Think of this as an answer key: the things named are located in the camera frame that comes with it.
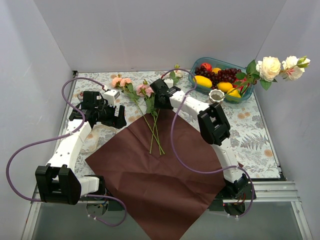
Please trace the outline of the cream ribbon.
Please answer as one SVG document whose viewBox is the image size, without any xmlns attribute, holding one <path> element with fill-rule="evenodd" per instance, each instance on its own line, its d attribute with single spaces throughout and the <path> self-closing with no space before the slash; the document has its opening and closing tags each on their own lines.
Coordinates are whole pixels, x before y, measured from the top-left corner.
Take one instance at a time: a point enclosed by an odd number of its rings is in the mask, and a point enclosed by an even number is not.
<svg viewBox="0 0 320 240">
<path fill-rule="evenodd" d="M 89 135 L 86 137 L 80 153 L 88 154 L 95 152 L 118 132 L 119 130 L 110 126 L 103 124 L 95 125 Z"/>
</svg>

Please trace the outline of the white rose stem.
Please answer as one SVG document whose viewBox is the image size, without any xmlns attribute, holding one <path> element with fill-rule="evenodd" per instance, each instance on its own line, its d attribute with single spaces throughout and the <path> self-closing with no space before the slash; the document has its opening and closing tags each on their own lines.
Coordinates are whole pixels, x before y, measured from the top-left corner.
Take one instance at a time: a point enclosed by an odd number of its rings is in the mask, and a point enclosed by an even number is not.
<svg viewBox="0 0 320 240">
<path fill-rule="evenodd" d="M 253 86 L 260 83 L 264 90 L 268 90 L 272 83 L 277 82 L 277 77 L 281 77 L 285 81 L 298 80 L 310 63 L 311 60 L 307 56 L 290 55 L 283 61 L 277 57 L 265 56 L 262 60 L 251 61 L 246 72 L 237 73 L 236 78 L 239 80 L 246 78 Z"/>
</svg>

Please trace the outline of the pink rose stem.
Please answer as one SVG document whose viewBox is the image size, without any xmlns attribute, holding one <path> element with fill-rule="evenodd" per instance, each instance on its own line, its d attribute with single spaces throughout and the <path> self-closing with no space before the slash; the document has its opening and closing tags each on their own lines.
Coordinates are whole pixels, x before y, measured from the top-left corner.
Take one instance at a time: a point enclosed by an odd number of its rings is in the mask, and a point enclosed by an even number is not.
<svg viewBox="0 0 320 240">
<path fill-rule="evenodd" d="M 160 111 L 155 107 L 155 93 L 152 90 L 151 86 L 148 82 L 144 79 L 143 83 L 136 88 L 136 94 L 144 99 L 146 105 L 146 114 L 152 116 L 153 124 L 150 123 L 145 119 L 145 122 L 150 127 L 151 130 L 151 141 L 150 141 L 150 148 L 149 153 L 152 153 L 153 143 L 156 142 L 159 149 L 159 154 L 164 155 L 165 152 L 160 143 L 160 136 L 158 132 L 157 120 L 159 117 Z"/>
</svg>

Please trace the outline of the peach rose stem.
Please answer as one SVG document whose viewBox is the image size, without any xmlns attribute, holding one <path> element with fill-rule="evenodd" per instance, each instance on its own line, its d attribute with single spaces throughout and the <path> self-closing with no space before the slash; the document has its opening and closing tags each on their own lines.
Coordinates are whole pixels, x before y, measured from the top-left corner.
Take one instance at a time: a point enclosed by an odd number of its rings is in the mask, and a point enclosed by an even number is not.
<svg viewBox="0 0 320 240">
<path fill-rule="evenodd" d="M 139 99 L 143 99 L 142 97 L 138 96 L 136 94 L 136 88 L 138 87 L 134 87 L 133 82 L 130 78 L 122 78 L 122 76 L 120 74 L 116 75 L 111 82 L 112 87 L 117 88 L 117 89 L 121 89 L 121 91 L 130 99 L 134 102 L 134 104 L 138 107 L 138 110 L 140 111 L 140 113 L 142 114 L 144 120 L 147 120 L 147 117 L 145 116 L 145 114 L 142 111 L 142 108 L 139 104 Z"/>
</svg>

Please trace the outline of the dark red wrapping paper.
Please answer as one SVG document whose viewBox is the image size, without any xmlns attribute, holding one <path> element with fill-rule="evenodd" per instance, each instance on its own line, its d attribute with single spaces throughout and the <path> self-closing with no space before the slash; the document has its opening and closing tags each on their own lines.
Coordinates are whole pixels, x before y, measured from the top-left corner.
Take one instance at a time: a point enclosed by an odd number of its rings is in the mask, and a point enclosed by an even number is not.
<svg viewBox="0 0 320 240">
<path fill-rule="evenodd" d="M 226 185 L 222 172 L 200 174 L 178 161 L 171 145 L 174 116 L 172 110 L 161 110 L 157 119 L 163 155 L 155 141 L 149 153 L 151 133 L 140 117 L 86 159 L 153 240 L 180 239 Z M 188 167 L 202 172 L 220 170 L 214 149 L 181 117 L 175 121 L 173 142 Z"/>
</svg>

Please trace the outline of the rose bud stem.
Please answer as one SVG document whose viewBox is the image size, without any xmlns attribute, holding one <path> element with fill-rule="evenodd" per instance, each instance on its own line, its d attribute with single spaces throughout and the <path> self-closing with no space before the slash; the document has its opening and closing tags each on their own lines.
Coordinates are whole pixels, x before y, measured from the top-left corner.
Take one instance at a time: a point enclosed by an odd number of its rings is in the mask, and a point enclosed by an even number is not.
<svg viewBox="0 0 320 240">
<path fill-rule="evenodd" d="M 179 70 L 180 66 L 176 64 L 174 66 L 174 70 L 171 71 L 168 75 L 169 79 L 173 81 L 173 85 L 175 86 L 179 80 L 183 77 L 183 72 Z"/>
</svg>

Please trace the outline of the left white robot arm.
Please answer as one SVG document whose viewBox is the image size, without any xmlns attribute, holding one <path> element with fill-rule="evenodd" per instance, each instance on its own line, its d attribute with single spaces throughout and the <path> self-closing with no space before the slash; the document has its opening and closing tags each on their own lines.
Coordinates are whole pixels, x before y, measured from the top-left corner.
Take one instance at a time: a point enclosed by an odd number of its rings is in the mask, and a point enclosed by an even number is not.
<svg viewBox="0 0 320 240">
<path fill-rule="evenodd" d="M 120 92 L 114 89 L 104 93 L 82 93 L 82 100 L 74 106 L 69 116 L 66 130 L 69 135 L 62 139 L 47 164 L 38 166 L 35 171 L 42 202 L 75 205 L 88 194 L 95 200 L 106 196 L 103 176 L 89 174 L 76 177 L 74 169 L 82 146 L 96 124 L 115 129 L 126 126 L 125 107 L 116 106 L 119 96 Z"/>
</svg>

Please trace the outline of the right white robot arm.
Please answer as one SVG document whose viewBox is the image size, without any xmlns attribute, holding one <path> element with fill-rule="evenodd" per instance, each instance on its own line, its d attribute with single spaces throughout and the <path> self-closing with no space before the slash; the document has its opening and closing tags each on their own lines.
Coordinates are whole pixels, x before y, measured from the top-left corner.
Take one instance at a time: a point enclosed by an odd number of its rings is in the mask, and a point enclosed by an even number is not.
<svg viewBox="0 0 320 240">
<path fill-rule="evenodd" d="M 164 80 L 157 79 L 150 84 L 154 92 L 154 106 L 158 109 L 177 109 L 173 117 L 170 130 L 170 142 L 177 160 L 188 170 L 198 174 L 217 174 L 222 172 L 226 184 L 227 195 L 237 199 L 245 195 L 245 188 L 248 186 L 250 177 L 239 165 L 235 153 L 231 148 L 230 129 L 231 126 L 222 109 L 217 103 L 206 103 L 189 96 L 176 86 L 168 87 Z M 174 126 L 179 111 L 183 111 L 198 121 L 202 139 L 215 151 L 222 169 L 214 171 L 199 171 L 187 166 L 178 156 L 174 146 Z"/>
</svg>

